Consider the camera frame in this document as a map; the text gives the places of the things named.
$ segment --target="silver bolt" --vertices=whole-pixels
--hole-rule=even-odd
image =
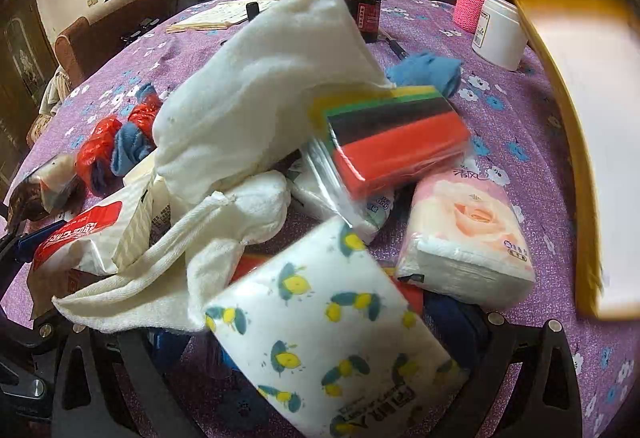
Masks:
[[[486,318],[494,326],[502,326],[504,324],[504,317],[498,312],[491,312]]]
[[[551,319],[547,324],[549,325],[549,329],[553,332],[559,332],[560,330],[562,330],[562,325],[560,324],[560,321]]]
[[[39,378],[33,381],[33,394],[40,398],[44,393],[44,382],[42,382]]]
[[[40,327],[38,333],[43,339],[46,339],[51,335],[52,331],[53,331],[53,328],[51,327],[51,325],[49,323],[46,323]]]

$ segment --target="door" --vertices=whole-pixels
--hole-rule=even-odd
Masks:
[[[26,135],[57,66],[36,0],[0,0],[0,201],[29,151]]]

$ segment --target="notebook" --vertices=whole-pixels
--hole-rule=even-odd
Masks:
[[[640,318],[640,42],[619,0],[515,0],[556,95],[576,191],[575,303]]]
[[[273,3],[280,0],[236,0],[225,1],[213,8],[194,14],[166,28],[167,33],[185,32],[187,30],[225,30],[230,26],[247,19],[247,3],[257,2],[260,12],[264,12]]]

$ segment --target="yellow lemon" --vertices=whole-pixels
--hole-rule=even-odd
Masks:
[[[324,386],[324,392],[329,396],[342,396],[342,389],[338,384],[327,384]]]
[[[351,376],[351,373],[353,373],[353,366],[348,360],[341,360],[340,364],[338,364],[338,369],[342,376]]]
[[[332,323],[337,323],[340,320],[340,305],[338,303],[331,303],[326,309],[326,316]]]
[[[405,328],[413,328],[415,326],[415,313],[407,310],[402,316],[402,325]]]
[[[283,368],[292,370],[300,365],[300,359],[293,353],[280,353],[276,355],[276,360]]]
[[[340,433],[340,435],[351,434],[353,430],[356,429],[356,426],[352,423],[337,423],[335,425],[335,430]]]
[[[281,391],[276,395],[276,400],[278,402],[286,404],[289,400],[291,400],[291,393],[287,391]]]
[[[353,307],[362,310],[371,304],[371,294],[370,293],[359,293],[356,296],[356,300],[353,303]]]
[[[362,240],[356,236],[355,234],[348,234],[344,238],[344,244],[347,245],[351,250],[364,250],[365,247]]]
[[[418,372],[419,369],[420,367],[418,367],[418,364],[416,364],[413,360],[410,360],[404,366],[400,366],[398,368],[398,373],[400,374],[400,376],[402,376],[402,378],[411,378]]]
[[[283,282],[284,288],[296,295],[302,295],[310,290],[309,283],[306,279],[300,275],[291,275],[287,277]]]
[[[231,324],[236,319],[236,309],[235,308],[227,308],[224,312],[222,312],[222,320]]]
[[[216,331],[216,323],[211,317],[209,317],[208,315],[205,316],[204,322],[207,325],[207,328],[209,328],[209,330],[211,330],[212,332]]]

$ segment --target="purple floral bedspread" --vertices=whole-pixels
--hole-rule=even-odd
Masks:
[[[168,95],[198,70],[243,25],[221,31],[166,34],[165,27],[212,7],[213,1],[180,12],[124,49],[75,89],[24,161],[17,179],[51,156],[75,152],[94,125],[108,114],[126,118],[139,86],[152,82]],[[429,49],[463,60],[462,85],[451,101],[473,134],[476,156],[467,167],[504,187],[522,226],[536,287],[526,301],[504,315],[510,322],[542,325],[555,318],[568,336],[580,385],[583,435],[601,433],[630,389],[640,343],[640,323],[599,323],[576,317],[574,306],[574,185],[558,108],[542,66],[528,47],[516,72],[493,66],[471,49],[472,35],[452,22],[452,6],[427,0],[383,1],[381,24],[409,53]],[[386,43],[369,45],[381,66],[398,59]],[[401,244],[410,198],[399,201],[371,246],[379,259],[394,259]],[[97,202],[89,197],[86,206]],[[287,223],[261,252],[277,252],[303,235],[314,222],[290,212]],[[30,326],[27,266],[2,300],[7,315]],[[240,375],[220,378],[210,367],[210,337],[191,339],[168,378],[180,400],[209,437],[269,436],[299,433],[271,410]],[[511,371],[480,436],[492,433],[511,392]],[[140,418],[135,400],[133,414]],[[432,415],[407,436],[423,436]],[[148,423],[141,431],[152,436]]]

